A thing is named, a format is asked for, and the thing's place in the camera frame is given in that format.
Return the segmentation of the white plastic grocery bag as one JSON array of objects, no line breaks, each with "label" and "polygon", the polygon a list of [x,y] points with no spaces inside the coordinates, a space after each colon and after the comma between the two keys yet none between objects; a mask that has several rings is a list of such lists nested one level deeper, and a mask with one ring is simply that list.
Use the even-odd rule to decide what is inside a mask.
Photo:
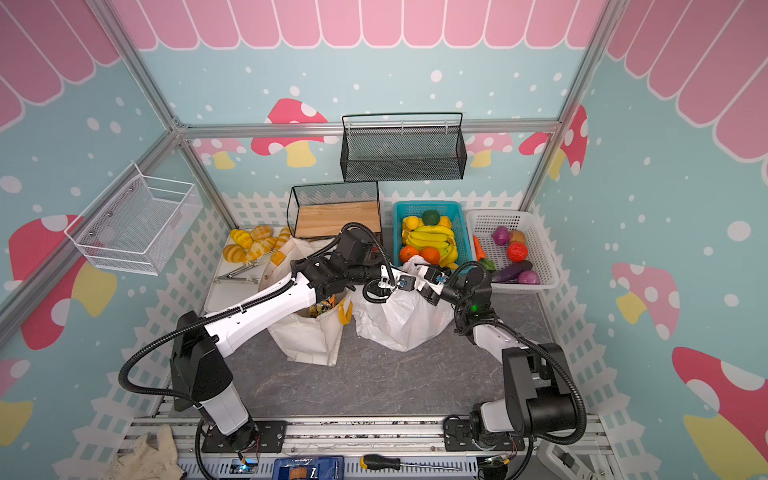
[{"label": "white plastic grocery bag", "polygon": [[453,320],[444,300],[430,304],[417,290],[396,290],[382,304],[368,302],[362,288],[351,293],[357,334],[388,349],[406,352],[436,337]]}]

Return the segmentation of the white canvas tote bag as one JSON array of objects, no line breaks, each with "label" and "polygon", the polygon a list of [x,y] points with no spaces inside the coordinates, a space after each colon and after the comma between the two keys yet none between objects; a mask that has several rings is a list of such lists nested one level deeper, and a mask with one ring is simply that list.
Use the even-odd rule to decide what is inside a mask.
[{"label": "white canvas tote bag", "polygon": [[[276,284],[290,272],[290,261],[309,256],[329,243],[329,240],[305,241],[290,237],[271,257],[271,263],[265,274],[267,284],[260,289],[266,290]],[[347,292],[336,294],[337,305],[317,318],[309,316],[309,307],[272,324],[268,331],[289,361],[335,366],[341,346],[343,324],[339,311],[347,309],[345,315],[351,317],[351,303],[345,303]]]}]

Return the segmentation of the orange carrot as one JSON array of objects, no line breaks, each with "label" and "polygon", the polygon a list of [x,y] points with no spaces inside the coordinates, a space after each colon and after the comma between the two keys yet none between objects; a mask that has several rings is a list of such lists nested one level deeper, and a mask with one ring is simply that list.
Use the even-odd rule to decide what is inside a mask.
[{"label": "orange carrot", "polygon": [[478,261],[486,258],[485,250],[477,236],[473,237],[473,245],[475,248],[476,258]]}]

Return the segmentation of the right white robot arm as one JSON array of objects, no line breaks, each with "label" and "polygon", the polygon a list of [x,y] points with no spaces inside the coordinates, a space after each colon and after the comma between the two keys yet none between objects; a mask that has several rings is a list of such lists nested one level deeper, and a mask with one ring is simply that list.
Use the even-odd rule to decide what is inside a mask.
[{"label": "right white robot arm", "polygon": [[454,312],[455,333],[486,350],[501,364],[504,396],[481,402],[470,413],[473,440],[487,445],[501,435],[572,445],[587,429],[586,401],[560,346],[537,343],[504,323],[491,302],[492,275],[478,262],[452,273],[416,267],[416,287],[433,303]]}]

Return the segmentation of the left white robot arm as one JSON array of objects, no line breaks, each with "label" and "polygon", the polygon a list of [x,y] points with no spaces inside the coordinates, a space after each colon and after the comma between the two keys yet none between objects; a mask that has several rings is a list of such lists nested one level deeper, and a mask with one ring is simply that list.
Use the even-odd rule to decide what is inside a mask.
[{"label": "left white robot arm", "polygon": [[[350,222],[325,247],[290,261],[288,273],[265,290],[208,316],[188,312],[176,330],[125,362],[119,384],[132,393],[185,400],[222,435],[255,439],[258,428],[236,390],[226,357],[277,321],[356,285],[366,301],[384,303],[397,290],[420,289],[423,281],[396,269],[377,236],[363,224]],[[160,389],[133,383],[129,374],[138,362],[171,341],[179,346],[176,359],[181,364],[182,386]]]}]

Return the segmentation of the gold black snack bag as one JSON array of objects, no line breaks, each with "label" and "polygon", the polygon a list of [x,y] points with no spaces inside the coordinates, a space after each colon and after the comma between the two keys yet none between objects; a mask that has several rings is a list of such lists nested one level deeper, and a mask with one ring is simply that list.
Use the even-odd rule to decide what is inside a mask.
[{"label": "gold black snack bag", "polygon": [[311,318],[317,318],[320,315],[333,310],[337,305],[336,298],[334,296],[331,296],[328,299],[325,299],[323,301],[320,301],[312,306],[309,307],[309,316]]}]

